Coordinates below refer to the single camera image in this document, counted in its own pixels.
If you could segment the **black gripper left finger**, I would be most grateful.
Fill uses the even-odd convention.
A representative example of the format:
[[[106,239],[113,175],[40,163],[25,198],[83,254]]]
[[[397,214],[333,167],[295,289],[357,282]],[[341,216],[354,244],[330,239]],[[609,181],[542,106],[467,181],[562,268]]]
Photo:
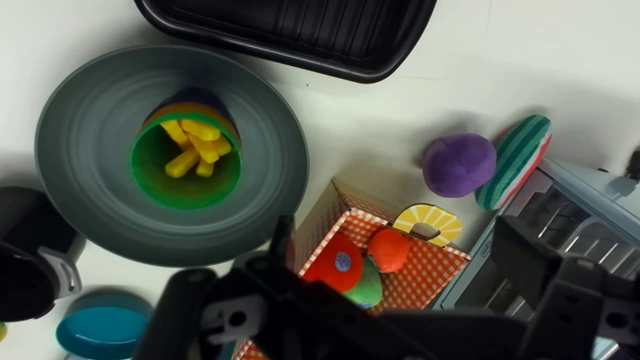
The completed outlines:
[[[201,321],[216,275],[181,270],[162,290],[135,360],[202,360]]]

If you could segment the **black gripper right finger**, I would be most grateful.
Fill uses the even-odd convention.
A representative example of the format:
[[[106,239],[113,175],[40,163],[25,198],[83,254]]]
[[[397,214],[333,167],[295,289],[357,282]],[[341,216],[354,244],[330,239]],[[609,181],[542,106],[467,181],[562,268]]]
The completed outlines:
[[[519,360],[591,360],[599,339],[614,340],[638,360],[638,281],[614,276],[585,256],[559,254],[512,216],[495,222],[493,261],[534,308]]]

